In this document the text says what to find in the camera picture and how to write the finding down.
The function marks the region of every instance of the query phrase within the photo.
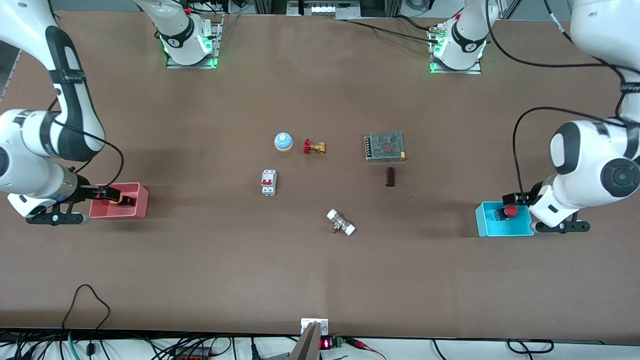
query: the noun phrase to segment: teal cable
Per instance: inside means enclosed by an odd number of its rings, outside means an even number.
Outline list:
[[[69,335],[67,336],[67,341],[69,342],[69,348],[71,348],[71,354],[74,355],[76,360],[80,360],[78,353],[76,352],[76,348],[74,347],[74,342],[71,340],[71,332],[69,331]]]

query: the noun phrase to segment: brown table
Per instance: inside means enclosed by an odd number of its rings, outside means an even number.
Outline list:
[[[318,316],[343,334],[640,340],[640,197],[581,211],[586,234],[480,239],[474,220],[481,201],[516,190],[517,116],[541,105],[609,115],[611,71],[527,67],[489,45],[481,76],[430,74],[423,43],[284,16],[240,18],[216,70],[166,70],[144,14],[61,16],[108,139],[126,154],[120,181],[149,189],[148,218],[28,226],[3,200],[3,326],[59,326],[87,282],[113,308],[110,328],[295,333]],[[495,32],[525,59],[589,60],[550,22]],[[0,111],[53,97],[23,54]],[[526,187],[552,173],[548,140],[570,119],[522,124]],[[408,161],[387,188],[362,139],[395,130]],[[279,131],[294,150],[274,149]],[[305,138],[327,153],[302,154]],[[117,165],[105,149],[83,174],[104,182]],[[273,198],[260,194],[266,168],[278,171]],[[354,236],[331,234],[331,208]],[[102,316],[86,292],[69,326]]]

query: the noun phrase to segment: blue plastic bin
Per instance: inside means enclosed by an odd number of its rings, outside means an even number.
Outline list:
[[[478,235],[481,238],[492,236],[533,236],[531,214],[524,205],[516,205],[518,214],[509,220],[498,221],[494,211],[503,208],[502,201],[485,201],[476,209],[476,223]]]

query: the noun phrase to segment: red cap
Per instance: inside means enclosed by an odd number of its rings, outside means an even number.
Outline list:
[[[518,214],[518,208],[515,205],[507,205],[504,207],[504,213],[512,218]]]

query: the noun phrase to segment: red plastic bin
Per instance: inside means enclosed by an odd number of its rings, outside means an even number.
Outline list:
[[[149,191],[140,183],[119,183],[110,185],[114,189],[121,191],[123,196],[136,199],[131,208],[122,208],[110,203],[108,200],[91,200],[89,209],[90,218],[101,218],[104,220],[130,220],[147,217],[147,202]]]

